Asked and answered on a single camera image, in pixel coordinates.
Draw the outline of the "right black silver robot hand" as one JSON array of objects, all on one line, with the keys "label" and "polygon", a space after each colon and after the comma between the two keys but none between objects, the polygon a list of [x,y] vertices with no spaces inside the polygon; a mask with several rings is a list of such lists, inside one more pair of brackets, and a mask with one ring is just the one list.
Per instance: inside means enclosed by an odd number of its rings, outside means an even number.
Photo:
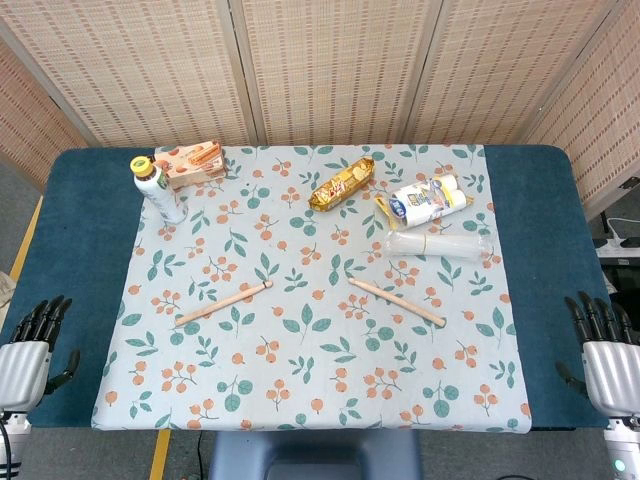
[{"label": "right black silver robot hand", "polygon": [[564,383],[588,399],[604,416],[639,428],[639,331],[620,304],[592,298],[586,292],[564,302],[581,348],[584,378],[557,361]]}]

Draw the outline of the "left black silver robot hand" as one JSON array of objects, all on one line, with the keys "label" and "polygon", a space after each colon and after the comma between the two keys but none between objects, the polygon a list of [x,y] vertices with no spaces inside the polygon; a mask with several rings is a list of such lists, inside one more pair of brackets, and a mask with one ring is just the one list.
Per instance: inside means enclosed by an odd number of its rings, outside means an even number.
[{"label": "left black silver robot hand", "polygon": [[80,351],[70,353],[66,368],[49,375],[51,358],[65,314],[72,304],[62,295],[37,304],[1,346],[1,413],[26,414],[42,398],[70,381],[80,363]]}]

